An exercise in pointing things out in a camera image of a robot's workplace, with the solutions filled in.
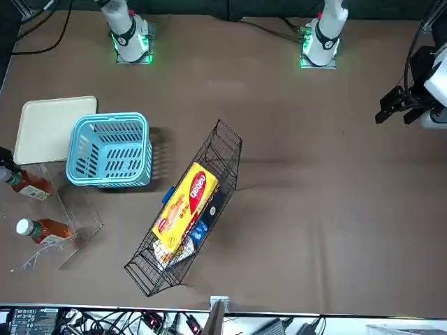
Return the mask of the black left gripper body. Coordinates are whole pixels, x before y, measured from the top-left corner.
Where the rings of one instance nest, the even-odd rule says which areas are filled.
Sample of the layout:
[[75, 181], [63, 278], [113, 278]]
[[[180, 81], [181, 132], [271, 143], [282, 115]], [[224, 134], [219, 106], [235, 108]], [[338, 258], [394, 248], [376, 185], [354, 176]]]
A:
[[423, 45], [411, 56], [404, 76], [402, 107], [425, 107], [436, 102], [424, 86], [432, 72], [436, 50], [435, 46]]

